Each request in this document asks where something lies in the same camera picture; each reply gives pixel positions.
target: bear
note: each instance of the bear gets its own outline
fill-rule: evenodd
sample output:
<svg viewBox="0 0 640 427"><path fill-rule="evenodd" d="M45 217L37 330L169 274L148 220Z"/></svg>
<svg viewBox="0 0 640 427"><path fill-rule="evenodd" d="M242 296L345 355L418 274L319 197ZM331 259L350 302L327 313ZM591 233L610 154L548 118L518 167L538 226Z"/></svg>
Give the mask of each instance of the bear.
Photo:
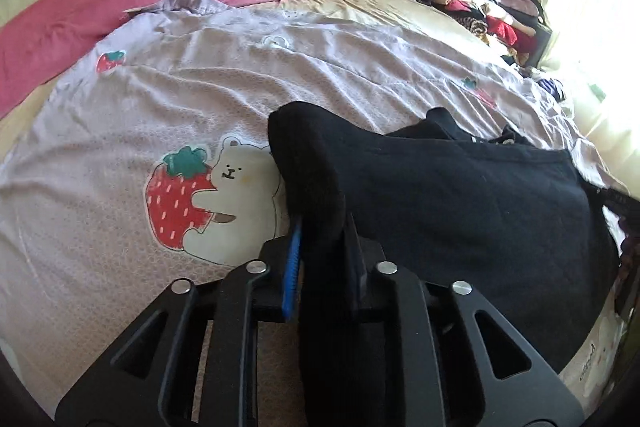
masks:
<svg viewBox="0 0 640 427"><path fill-rule="evenodd" d="M269 147L226 137L211 170L211 183L216 189L194 192L191 203L213 215L202 232L187 230L184 250L225 266L256 259L262 244L276 236L278 227L274 197L280 187L280 172Z"/></svg>

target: strawberry leaf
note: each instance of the strawberry leaf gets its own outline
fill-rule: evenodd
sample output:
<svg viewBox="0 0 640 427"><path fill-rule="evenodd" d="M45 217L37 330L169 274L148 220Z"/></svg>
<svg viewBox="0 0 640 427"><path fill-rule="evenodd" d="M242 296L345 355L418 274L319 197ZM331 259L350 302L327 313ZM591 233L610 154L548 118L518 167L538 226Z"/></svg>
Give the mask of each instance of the strawberry leaf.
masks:
<svg viewBox="0 0 640 427"><path fill-rule="evenodd" d="M187 146L177 153L168 154L162 161L166 163L166 172L172 178L181 174L189 180L207 172L206 159L207 152L204 149L191 150L191 147Z"/></svg>

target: metal screw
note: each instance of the metal screw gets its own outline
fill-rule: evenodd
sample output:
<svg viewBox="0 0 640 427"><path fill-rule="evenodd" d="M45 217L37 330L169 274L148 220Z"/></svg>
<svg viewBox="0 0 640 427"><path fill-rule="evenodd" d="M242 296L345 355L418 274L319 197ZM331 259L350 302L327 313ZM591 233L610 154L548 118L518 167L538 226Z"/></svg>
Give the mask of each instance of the metal screw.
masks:
<svg viewBox="0 0 640 427"><path fill-rule="evenodd" d="M246 270L249 273L263 273L267 270L267 265L264 261L260 261L260 259L256 259L255 261L251 261L247 263Z"/></svg>
<svg viewBox="0 0 640 427"><path fill-rule="evenodd" d="M178 279L171 285L171 291L174 293L187 293L191 290L191 281L187 279Z"/></svg>
<svg viewBox="0 0 640 427"><path fill-rule="evenodd" d="M391 261L382 261L381 263L378 263L377 268L380 273L384 273L386 275L391 275L398 271L398 266Z"/></svg>
<svg viewBox="0 0 640 427"><path fill-rule="evenodd" d="M466 281L455 281L451 287L458 295L469 295L471 293L471 285Z"/></svg>

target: white curtain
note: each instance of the white curtain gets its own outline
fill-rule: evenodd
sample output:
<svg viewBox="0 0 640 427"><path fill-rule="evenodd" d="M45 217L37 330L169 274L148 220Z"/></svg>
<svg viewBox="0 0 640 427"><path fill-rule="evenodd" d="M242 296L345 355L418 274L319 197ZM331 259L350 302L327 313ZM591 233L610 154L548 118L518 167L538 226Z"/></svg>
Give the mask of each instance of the white curtain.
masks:
<svg viewBox="0 0 640 427"><path fill-rule="evenodd" d="M543 70L562 80L574 120L611 173L640 197L638 0L542 0L554 36Z"/></svg>

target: stack of folded clothes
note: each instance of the stack of folded clothes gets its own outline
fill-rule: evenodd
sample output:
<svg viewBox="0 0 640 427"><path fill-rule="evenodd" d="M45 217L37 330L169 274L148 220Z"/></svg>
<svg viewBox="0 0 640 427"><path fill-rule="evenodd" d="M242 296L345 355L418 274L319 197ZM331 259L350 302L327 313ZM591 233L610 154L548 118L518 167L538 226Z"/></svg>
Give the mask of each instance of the stack of folded clothes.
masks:
<svg viewBox="0 0 640 427"><path fill-rule="evenodd" d="M535 0L429 0L500 55L524 65L537 55L542 8Z"/></svg>

